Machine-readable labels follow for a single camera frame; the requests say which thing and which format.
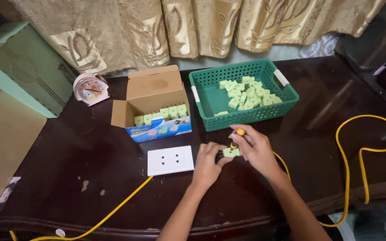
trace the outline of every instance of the white power outlet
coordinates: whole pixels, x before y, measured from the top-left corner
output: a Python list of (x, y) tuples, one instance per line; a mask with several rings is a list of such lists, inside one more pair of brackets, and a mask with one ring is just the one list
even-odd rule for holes
[(194, 170), (191, 146), (148, 151), (147, 155), (148, 176)]

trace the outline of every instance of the person's left hand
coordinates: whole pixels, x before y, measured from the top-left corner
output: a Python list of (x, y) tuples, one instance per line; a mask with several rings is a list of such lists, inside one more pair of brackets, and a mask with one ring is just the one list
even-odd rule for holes
[(233, 160), (232, 157), (223, 157), (215, 164), (217, 152), (226, 148), (227, 146), (214, 142), (200, 145), (191, 185), (204, 188), (206, 191), (215, 183), (222, 167)]

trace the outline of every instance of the printed image on box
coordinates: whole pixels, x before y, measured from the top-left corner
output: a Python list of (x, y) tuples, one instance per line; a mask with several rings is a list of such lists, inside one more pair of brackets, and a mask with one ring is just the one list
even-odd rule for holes
[(151, 125), (127, 127), (126, 130), (136, 143), (140, 143), (191, 132), (192, 125), (190, 116), (169, 121), (161, 117), (153, 118)]

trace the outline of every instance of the dark wooden tabletop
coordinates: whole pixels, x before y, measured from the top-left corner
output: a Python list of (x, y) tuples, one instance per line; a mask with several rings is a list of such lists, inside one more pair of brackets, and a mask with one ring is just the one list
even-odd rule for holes
[[(386, 103), (336, 56), (275, 62), (300, 96), (285, 117), (252, 123), (266, 134), (286, 162), (291, 180), (315, 214), (343, 207), (345, 167), (335, 132), (360, 114), (386, 118)], [(147, 151), (209, 141), (228, 145), (230, 129), (206, 132), (181, 72), (190, 102), (191, 133), (136, 144), (126, 130), (110, 125), (112, 100), (91, 108), (74, 98), (60, 118), (49, 119), (16, 176), (21, 180), (0, 211), (0, 231), (53, 235), (62, 228), (77, 236), (98, 223), (147, 179)], [(112, 99), (124, 100), (127, 78), (109, 79)], [(347, 124), (340, 141), (350, 162), (351, 203), (364, 200), (358, 161), (363, 146), (386, 148), (386, 122), (361, 118)], [(363, 154), (371, 202), (386, 198), (386, 152)], [(186, 188), (193, 172), (155, 176), (89, 238), (155, 238)], [(88, 180), (82, 191), (83, 181)], [(191, 238), (262, 229), (284, 222), (269, 184), (238, 157), (224, 166), (197, 210)]]

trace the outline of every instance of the alarm clock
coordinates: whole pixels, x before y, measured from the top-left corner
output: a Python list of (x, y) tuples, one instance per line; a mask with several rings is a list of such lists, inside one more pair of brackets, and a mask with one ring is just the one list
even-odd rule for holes
[(110, 97), (107, 81), (99, 75), (80, 74), (73, 85), (74, 96), (88, 106)]

